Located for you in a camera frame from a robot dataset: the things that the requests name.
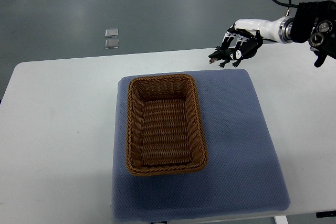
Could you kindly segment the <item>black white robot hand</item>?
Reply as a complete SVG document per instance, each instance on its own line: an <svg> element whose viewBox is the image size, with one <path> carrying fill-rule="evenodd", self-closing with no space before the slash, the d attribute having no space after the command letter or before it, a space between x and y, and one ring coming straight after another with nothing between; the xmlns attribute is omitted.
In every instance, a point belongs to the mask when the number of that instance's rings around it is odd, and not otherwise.
<svg viewBox="0 0 336 224"><path fill-rule="evenodd" d="M264 41L281 44L291 43L292 17L276 21L263 19L239 19L224 35L219 51L230 60L242 61L252 58Z"/></svg>

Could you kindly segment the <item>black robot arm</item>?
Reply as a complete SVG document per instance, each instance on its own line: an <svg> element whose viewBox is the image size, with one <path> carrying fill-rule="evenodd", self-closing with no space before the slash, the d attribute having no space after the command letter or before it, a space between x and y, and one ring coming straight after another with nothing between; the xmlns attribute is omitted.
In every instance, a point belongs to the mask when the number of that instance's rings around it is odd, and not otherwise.
<svg viewBox="0 0 336 224"><path fill-rule="evenodd" d="M329 56L335 58L335 2L303 2L297 6L290 37L293 42L308 42L317 59L316 68Z"/></svg>

